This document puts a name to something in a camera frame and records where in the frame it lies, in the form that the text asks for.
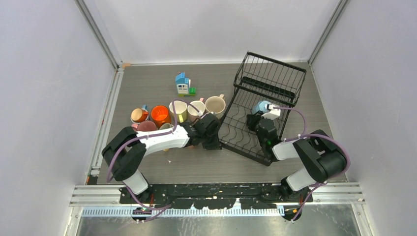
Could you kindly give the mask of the pink faceted mug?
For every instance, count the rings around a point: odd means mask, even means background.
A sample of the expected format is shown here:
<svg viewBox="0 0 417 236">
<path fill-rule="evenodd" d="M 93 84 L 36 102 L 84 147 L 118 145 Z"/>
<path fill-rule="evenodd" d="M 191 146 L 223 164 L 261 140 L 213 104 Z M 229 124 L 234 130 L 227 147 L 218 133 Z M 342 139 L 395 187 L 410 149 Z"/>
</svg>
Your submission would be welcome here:
<svg viewBox="0 0 417 236">
<path fill-rule="evenodd" d="M 188 118 L 191 122 L 195 122 L 196 120 L 200 119 L 206 111 L 206 106 L 204 104 L 204 99 L 200 98 L 199 100 L 195 100 L 190 102 L 187 108 Z"/>
</svg>

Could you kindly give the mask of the black wire dish rack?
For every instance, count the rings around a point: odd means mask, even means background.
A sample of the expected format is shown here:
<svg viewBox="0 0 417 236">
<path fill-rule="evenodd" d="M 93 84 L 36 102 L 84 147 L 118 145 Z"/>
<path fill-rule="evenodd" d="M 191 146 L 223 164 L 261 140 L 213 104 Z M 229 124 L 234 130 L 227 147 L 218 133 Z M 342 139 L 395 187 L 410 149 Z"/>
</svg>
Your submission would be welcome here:
<svg viewBox="0 0 417 236">
<path fill-rule="evenodd" d="M 265 166 L 275 162 L 271 148 L 282 141 L 305 76 L 304 68 L 247 52 L 221 119 L 222 147 Z"/>
</svg>

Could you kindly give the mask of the pink patterned mug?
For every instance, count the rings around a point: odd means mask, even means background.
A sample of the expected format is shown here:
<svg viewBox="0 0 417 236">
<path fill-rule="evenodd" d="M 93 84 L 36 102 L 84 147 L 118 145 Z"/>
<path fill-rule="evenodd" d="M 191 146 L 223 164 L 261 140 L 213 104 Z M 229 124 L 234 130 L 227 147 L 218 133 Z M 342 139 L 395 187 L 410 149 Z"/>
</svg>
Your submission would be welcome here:
<svg viewBox="0 0 417 236">
<path fill-rule="evenodd" d="M 151 120 L 145 120 L 141 123 L 133 123 L 131 125 L 134 131 L 151 132 L 157 130 L 156 124 Z"/>
</svg>

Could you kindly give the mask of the pale yellow faceted mug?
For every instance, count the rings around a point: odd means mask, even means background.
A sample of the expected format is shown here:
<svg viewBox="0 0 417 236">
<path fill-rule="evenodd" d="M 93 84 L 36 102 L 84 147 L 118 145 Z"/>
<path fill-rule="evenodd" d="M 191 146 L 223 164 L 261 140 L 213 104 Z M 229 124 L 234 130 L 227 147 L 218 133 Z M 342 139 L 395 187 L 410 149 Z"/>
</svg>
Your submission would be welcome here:
<svg viewBox="0 0 417 236">
<path fill-rule="evenodd" d="M 176 100 L 169 104 L 169 111 L 173 118 L 177 119 L 178 123 L 182 123 L 187 120 L 187 103 Z"/>
</svg>

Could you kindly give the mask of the light blue mug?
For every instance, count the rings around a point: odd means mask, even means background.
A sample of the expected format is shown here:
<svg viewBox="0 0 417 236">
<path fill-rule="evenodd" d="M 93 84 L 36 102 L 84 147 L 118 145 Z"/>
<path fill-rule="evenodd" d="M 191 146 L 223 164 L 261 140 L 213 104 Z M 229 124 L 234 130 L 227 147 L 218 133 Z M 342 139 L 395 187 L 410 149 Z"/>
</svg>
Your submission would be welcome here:
<svg viewBox="0 0 417 236">
<path fill-rule="evenodd" d="M 269 106 L 270 106 L 271 102 L 269 101 L 260 101 L 258 102 L 256 105 L 254 105 L 254 107 L 251 110 L 251 114 L 255 115 L 258 112 L 260 112 L 261 114 L 267 113 L 270 111 Z"/>
</svg>

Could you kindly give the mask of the beige mug shelf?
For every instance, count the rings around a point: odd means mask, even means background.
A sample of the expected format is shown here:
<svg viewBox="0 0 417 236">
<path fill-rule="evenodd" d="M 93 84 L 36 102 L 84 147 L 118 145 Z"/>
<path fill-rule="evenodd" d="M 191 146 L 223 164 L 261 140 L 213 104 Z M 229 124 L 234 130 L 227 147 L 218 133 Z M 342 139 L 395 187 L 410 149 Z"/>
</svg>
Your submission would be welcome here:
<svg viewBox="0 0 417 236">
<path fill-rule="evenodd" d="M 174 127 L 174 125 L 172 125 L 170 123 L 164 123 L 163 125 L 161 125 L 161 127 L 159 128 L 159 130 L 171 129 L 173 127 Z"/>
</svg>

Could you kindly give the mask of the orange mug black handle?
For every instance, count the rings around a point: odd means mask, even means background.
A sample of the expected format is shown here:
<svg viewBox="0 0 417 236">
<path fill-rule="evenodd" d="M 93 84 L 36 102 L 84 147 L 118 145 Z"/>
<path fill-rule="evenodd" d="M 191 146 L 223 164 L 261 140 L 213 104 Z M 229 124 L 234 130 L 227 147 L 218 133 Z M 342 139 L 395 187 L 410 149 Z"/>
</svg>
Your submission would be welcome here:
<svg viewBox="0 0 417 236">
<path fill-rule="evenodd" d="M 171 123 L 170 111 L 166 106 L 155 106 L 150 113 L 152 121 L 158 128 L 166 123 Z"/>
</svg>

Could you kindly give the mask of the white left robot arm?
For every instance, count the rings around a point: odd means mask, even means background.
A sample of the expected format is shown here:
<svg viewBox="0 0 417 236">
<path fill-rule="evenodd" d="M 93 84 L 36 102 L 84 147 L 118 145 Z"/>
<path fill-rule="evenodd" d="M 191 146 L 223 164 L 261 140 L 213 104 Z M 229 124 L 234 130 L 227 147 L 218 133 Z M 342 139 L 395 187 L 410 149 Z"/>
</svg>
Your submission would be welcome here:
<svg viewBox="0 0 417 236">
<path fill-rule="evenodd" d="M 201 144 L 206 150 L 220 148 L 218 131 L 221 122 L 208 113 L 195 123 L 182 122 L 177 126 L 151 132 L 123 128 L 102 150 L 107 165 L 107 180 L 123 182 L 138 203 L 146 203 L 151 196 L 149 183 L 138 170 L 145 156 L 171 148 L 185 148 Z"/>
</svg>

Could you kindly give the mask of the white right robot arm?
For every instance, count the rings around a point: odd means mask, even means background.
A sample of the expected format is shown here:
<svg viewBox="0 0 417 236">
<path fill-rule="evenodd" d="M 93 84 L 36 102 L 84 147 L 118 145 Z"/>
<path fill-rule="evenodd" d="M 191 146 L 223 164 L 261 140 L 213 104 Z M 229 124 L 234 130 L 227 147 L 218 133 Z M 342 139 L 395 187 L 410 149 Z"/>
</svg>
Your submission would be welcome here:
<svg viewBox="0 0 417 236">
<path fill-rule="evenodd" d="M 247 115 L 246 119 L 248 129 L 255 132 L 267 160 L 301 160 L 303 167 L 283 178 L 278 187 L 281 197 L 288 202 L 298 198 L 301 190 L 314 184 L 323 184 L 343 173 L 349 165 L 346 154 L 323 130 L 291 141 L 281 141 L 271 119 L 263 118 L 260 114 Z"/>
</svg>

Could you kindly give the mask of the tall cream dragon mug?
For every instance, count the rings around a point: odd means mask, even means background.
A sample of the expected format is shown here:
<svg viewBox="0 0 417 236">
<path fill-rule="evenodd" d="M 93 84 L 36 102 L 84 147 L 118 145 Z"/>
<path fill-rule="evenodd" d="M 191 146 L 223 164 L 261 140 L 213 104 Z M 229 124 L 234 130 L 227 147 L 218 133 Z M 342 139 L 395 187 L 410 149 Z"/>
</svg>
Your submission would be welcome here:
<svg viewBox="0 0 417 236">
<path fill-rule="evenodd" d="M 211 96 L 205 101 L 207 113 L 213 113 L 218 119 L 221 119 L 226 109 L 225 95 Z"/>
</svg>

